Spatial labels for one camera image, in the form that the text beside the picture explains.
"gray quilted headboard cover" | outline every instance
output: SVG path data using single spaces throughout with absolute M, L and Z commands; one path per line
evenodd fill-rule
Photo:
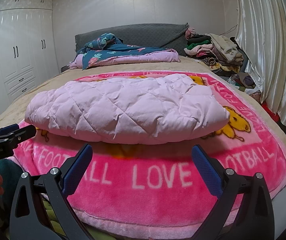
M 122 39 L 124 44 L 175 49 L 179 55 L 186 56 L 184 48 L 187 44 L 185 39 L 187 28 L 187 23 L 181 25 L 147 23 L 101 29 L 76 35 L 76 51 L 83 48 L 85 43 L 93 41 L 104 33 L 113 33 L 117 38 Z

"metal pivot bolt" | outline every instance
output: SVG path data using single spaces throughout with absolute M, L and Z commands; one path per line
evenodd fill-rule
M 53 169 L 51 169 L 51 171 L 50 171 L 50 173 L 53 174 L 53 175 L 57 174 L 58 172 L 59 172 L 59 169 L 58 169 L 58 168 L 53 168 Z
M 27 176 L 28 176 L 28 173 L 27 173 L 27 172 L 23 172 L 22 175 L 21 175 L 21 177 L 22 177 L 23 179 L 25 179 Z
M 258 173 L 256 174 L 256 177 L 257 177 L 258 179 L 262 179 L 262 178 L 263 178 L 263 174 L 260 173 L 260 172 L 258 172 Z
M 233 175 L 234 174 L 234 171 L 232 169 L 226 169 L 225 172 L 228 174 L 228 175 Z

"satin curtain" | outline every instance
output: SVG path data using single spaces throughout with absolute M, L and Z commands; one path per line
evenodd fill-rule
M 236 37 L 269 109 L 286 125 L 286 0 L 239 0 Z

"beige bedspread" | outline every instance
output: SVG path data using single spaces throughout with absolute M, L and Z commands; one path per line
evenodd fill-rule
M 30 103 L 31 99 L 41 91 L 47 91 L 51 89 L 57 89 L 70 80 L 74 80 L 83 76 L 89 76 L 93 74 L 101 74 L 116 71 L 139 71 L 139 70 L 172 70 L 172 71 L 186 71 L 194 73 L 210 73 L 216 78 L 217 75 L 212 73 L 210 69 L 203 63 L 195 62 L 193 59 L 180 56 L 181 62 L 172 63 L 138 63 L 138 64 L 121 64 L 112 66 L 96 67 L 87 70 L 72 69 L 67 70 L 60 75 L 44 82 L 34 90 L 28 92 L 21 98 L 18 98 L 13 102 L 6 111 L 0 115 L 0 127 L 5 127 L 10 124 L 19 123 L 24 119 L 25 109 Z M 231 86 L 223 79 L 220 79 L 224 84 Z M 253 98 L 247 94 L 236 90 L 237 93 L 242 95 L 256 110 L 260 113 L 266 124 L 274 131 L 274 133 L 283 141 L 286 146 L 286 135 L 279 128 L 279 126 L 270 118 L 265 110 L 257 103 Z

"blue gripper pad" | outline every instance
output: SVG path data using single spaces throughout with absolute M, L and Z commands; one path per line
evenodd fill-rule
M 14 132 L 18 129 L 20 129 L 20 127 L 17 123 L 9 125 L 7 127 L 0 128 L 0 136 L 9 134 L 9 133 Z
M 192 148 L 192 160 L 211 195 L 219 199 L 223 193 L 222 179 L 198 145 Z
M 86 145 L 82 152 L 78 153 L 74 163 L 68 170 L 66 175 L 62 178 L 62 193 L 64 197 L 74 194 L 79 185 L 87 167 L 89 166 L 93 157 L 93 150 L 91 145 Z

